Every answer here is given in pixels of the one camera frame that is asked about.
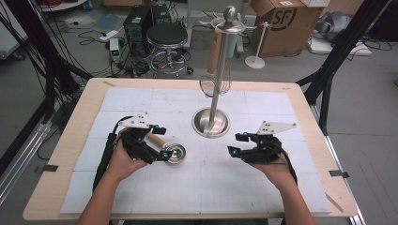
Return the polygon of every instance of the forearm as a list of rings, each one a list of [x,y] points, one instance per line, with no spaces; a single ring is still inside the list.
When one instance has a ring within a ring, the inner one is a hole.
[[[314,219],[296,184],[280,188],[286,225],[311,225]]]
[[[114,204],[115,193],[119,181],[114,179],[110,174],[105,173],[85,210],[82,212],[78,220],[78,224],[104,224],[109,223],[112,207]]]

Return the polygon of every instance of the floor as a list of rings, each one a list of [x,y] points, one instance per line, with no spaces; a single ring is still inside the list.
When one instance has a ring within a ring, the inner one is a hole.
[[[84,11],[80,8],[67,10],[61,19],[88,15],[95,21],[110,13],[100,8]],[[123,12],[117,12],[118,20],[111,25],[115,30],[124,21]],[[71,53],[90,72],[102,71],[99,76],[110,75],[109,53],[101,43],[81,46],[77,33],[64,33],[63,37]],[[206,31],[195,31],[191,44],[190,66],[194,73],[180,74],[180,79],[198,80],[206,74],[211,39]],[[308,51],[295,57],[265,58],[266,66],[251,69],[244,63],[254,50],[246,48],[239,58],[231,59],[232,81],[294,83],[315,72],[325,61],[326,55]],[[329,106],[329,136],[337,156],[350,177],[352,188],[366,224],[396,224],[398,221],[398,180],[394,173],[398,161],[398,46],[391,51],[373,50],[371,56],[355,56],[345,60],[337,71],[331,91]],[[147,73],[142,79],[152,78]],[[174,79],[173,76],[158,78]],[[21,128],[42,101],[38,78],[28,60],[9,58],[0,61],[0,156],[15,139]],[[59,132],[40,148],[42,157],[49,157],[59,139]],[[31,222],[23,219],[23,210],[40,178],[45,160],[35,156],[21,178],[0,205],[0,224],[74,224],[74,221]],[[317,224],[348,224],[345,218],[317,218]]]

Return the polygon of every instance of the black logo on cardboard box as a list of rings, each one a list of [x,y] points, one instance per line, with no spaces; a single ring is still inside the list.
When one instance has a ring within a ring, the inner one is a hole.
[[[272,20],[272,31],[282,31],[292,24],[295,20],[297,9],[278,10]]]

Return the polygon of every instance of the wooden table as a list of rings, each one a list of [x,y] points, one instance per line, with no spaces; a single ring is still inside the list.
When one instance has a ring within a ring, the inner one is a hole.
[[[104,78],[90,80],[48,162],[49,165],[59,167],[56,172],[44,172],[41,176],[23,212],[25,219],[61,220],[78,217],[77,215],[61,215],[59,212],[68,192],[69,181],[76,160],[84,148],[88,131],[91,129],[105,94],[110,87],[200,89],[198,81]],[[355,216],[358,213],[357,206],[345,185],[344,179],[340,176],[332,177],[329,174],[329,171],[338,170],[338,167],[300,87],[294,83],[281,82],[233,82],[232,89],[280,92],[289,96],[330,203],[331,213],[327,217],[350,218]],[[264,218],[272,217],[275,216],[264,215]],[[115,218],[156,218],[156,215],[123,215]],[[162,215],[159,218],[192,218],[192,216]],[[194,218],[217,218],[217,215],[198,215]]]

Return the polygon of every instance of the human arm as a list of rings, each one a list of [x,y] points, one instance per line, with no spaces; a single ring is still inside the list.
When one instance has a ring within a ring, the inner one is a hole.
[[[280,191],[287,225],[315,224],[292,174],[280,158],[274,164],[251,165],[265,174],[268,180]]]
[[[145,165],[146,163],[141,159],[131,159],[123,148],[122,142],[117,142],[108,169],[100,179],[77,224],[107,225],[118,185]]]

